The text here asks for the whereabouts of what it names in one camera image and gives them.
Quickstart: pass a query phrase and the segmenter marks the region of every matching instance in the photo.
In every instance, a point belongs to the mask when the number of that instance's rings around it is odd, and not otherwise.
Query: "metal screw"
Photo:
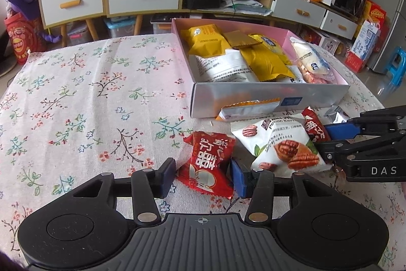
[[[248,219],[255,223],[261,223],[268,220],[268,215],[263,212],[253,212],[248,216]]]
[[[143,212],[143,213],[139,214],[137,218],[140,222],[149,223],[149,222],[153,222],[158,217],[153,212]]]

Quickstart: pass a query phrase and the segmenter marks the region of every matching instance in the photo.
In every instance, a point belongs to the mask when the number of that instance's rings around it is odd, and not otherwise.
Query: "red bucket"
[[[4,23],[19,64],[23,65],[27,61],[28,50],[46,51],[46,43],[39,35],[43,31],[41,18],[30,21],[22,13],[17,13],[5,19]]]

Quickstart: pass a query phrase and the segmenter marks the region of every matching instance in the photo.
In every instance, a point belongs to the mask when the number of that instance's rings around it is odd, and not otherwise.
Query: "blue label on box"
[[[302,101],[302,97],[285,98],[281,102],[281,106],[296,106]]]

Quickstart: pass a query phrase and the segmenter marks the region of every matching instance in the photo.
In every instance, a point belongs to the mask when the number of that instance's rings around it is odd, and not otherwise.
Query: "yellow snack package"
[[[281,75],[295,78],[280,57],[263,44],[245,47],[240,52],[260,82],[270,81]]]
[[[264,35],[259,35],[259,34],[250,34],[249,36],[259,42],[263,42],[263,44],[268,49],[270,49],[273,53],[277,54],[281,58],[281,60],[283,61],[283,63],[285,65],[288,65],[288,66],[292,65],[292,61],[290,61],[289,57],[286,55],[286,53],[282,49],[281,45],[279,45],[275,39],[266,37]]]
[[[216,25],[198,26],[182,30],[181,35],[189,44],[189,55],[209,58],[224,55],[225,50],[231,48]]]

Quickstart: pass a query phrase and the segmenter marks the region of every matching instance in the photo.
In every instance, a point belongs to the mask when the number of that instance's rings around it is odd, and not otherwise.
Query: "gray ribbed plate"
[[[31,271],[42,271],[35,266]],[[111,260],[86,271],[315,271],[286,254],[271,232],[241,222],[237,214],[167,214],[141,228]],[[380,270],[369,266],[363,271]]]

